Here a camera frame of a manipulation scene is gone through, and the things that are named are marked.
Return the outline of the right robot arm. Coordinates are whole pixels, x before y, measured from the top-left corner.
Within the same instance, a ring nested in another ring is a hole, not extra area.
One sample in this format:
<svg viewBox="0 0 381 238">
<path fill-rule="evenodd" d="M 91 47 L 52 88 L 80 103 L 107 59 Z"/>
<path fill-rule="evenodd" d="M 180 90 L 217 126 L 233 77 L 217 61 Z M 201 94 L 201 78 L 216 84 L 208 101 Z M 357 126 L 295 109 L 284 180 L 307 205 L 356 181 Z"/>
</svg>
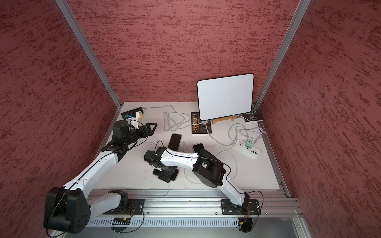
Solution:
<svg viewBox="0 0 381 238">
<path fill-rule="evenodd" d="M 236 187 L 231 181 L 230 173 L 225 169 L 227 164 L 205 149 L 196 153 L 183 153 L 159 147 L 155 152 L 147 151 L 144 160 L 155 168 L 153 173 L 161 181 L 166 183 L 174 181 L 178 168 L 190 170 L 204 185 L 221 190 L 238 213 L 244 214 L 249 211 L 249 194 Z"/>
</svg>

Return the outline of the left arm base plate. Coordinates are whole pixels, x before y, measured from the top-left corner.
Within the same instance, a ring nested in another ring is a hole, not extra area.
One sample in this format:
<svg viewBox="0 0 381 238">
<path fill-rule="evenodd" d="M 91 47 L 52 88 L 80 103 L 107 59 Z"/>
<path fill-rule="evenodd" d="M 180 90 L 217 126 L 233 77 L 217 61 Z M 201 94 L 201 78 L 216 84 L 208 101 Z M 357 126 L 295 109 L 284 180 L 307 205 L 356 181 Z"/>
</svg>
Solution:
<svg viewBox="0 0 381 238">
<path fill-rule="evenodd" d="M 104 215 L 141 215 L 145 204 L 145 199 L 129 199 L 127 204 L 120 204 L 117 208 L 109 210 Z"/>
</svg>

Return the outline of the phone pink case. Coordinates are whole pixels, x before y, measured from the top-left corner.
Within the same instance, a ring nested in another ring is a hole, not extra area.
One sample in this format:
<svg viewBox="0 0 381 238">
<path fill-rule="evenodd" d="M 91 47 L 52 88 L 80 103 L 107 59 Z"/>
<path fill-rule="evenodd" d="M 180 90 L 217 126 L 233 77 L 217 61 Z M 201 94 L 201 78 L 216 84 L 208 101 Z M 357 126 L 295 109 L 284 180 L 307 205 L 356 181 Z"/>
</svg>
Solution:
<svg viewBox="0 0 381 238">
<path fill-rule="evenodd" d="M 178 169 L 173 169 L 170 173 L 170 176 L 169 176 L 169 182 L 171 181 L 175 181 L 176 178 L 177 178 L 177 175 L 179 173 L 179 170 Z"/>
<path fill-rule="evenodd" d="M 195 144 L 192 146 L 193 147 L 193 151 L 194 153 L 199 153 L 201 152 L 202 150 L 204 150 L 204 145 L 202 143 L 199 143 L 199 144 Z"/>
</svg>

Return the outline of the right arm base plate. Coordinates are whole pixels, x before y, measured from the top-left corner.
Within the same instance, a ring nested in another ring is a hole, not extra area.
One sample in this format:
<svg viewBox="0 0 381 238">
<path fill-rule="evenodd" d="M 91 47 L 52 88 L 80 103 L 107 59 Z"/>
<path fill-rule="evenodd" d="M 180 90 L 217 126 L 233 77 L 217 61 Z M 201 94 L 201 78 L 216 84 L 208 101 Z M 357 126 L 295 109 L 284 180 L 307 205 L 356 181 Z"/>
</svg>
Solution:
<svg viewBox="0 0 381 238">
<path fill-rule="evenodd" d="M 257 199 L 250 199 L 247 208 L 231 203 L 229 199 L 221 199 L 223 215 L 261 215 L 261 206 Z"/>
</svg>

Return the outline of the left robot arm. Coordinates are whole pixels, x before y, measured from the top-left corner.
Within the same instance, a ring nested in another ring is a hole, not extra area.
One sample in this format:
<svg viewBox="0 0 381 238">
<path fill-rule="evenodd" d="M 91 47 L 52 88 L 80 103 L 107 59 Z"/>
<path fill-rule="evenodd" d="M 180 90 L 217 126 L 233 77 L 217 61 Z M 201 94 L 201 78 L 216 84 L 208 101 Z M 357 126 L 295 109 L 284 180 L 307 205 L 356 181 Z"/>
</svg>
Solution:
<svg viewBox="0 0 381 238">
<path fill-rule="evenodd" d="M 128 151 L 138 146 L 138 140 L 154 135 L 156 127 L 156 123 L 139 122 L 134 127 L 126 120 L 115 122 L 111 141 L 102 148 L 96 159 L 70 182 L 47 193 L 43 221 L 46 231 L 78 234 L 99 215 L 130 212 L 133 207 L 126 191 L 111 190 L 91 201 L 87 198 L 105 174 Z"/>
</svg>

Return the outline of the phone teal case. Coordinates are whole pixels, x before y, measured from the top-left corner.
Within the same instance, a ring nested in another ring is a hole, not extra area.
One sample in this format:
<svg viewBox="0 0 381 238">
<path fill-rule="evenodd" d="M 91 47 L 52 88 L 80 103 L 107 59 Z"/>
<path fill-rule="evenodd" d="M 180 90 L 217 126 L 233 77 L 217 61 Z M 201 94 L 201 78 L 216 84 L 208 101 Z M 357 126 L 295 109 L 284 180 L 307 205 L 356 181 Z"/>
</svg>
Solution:
<svg viewBox="0 0 381 238">
<path fill-rule="evenodd" d="M 180 143 L 181 143 L 182 136 L 180 134 L 172 134 L 169 144 L 168 144 L 168 149 L 171 149 L 173 151 L 177 151 Z"/>
</svg>

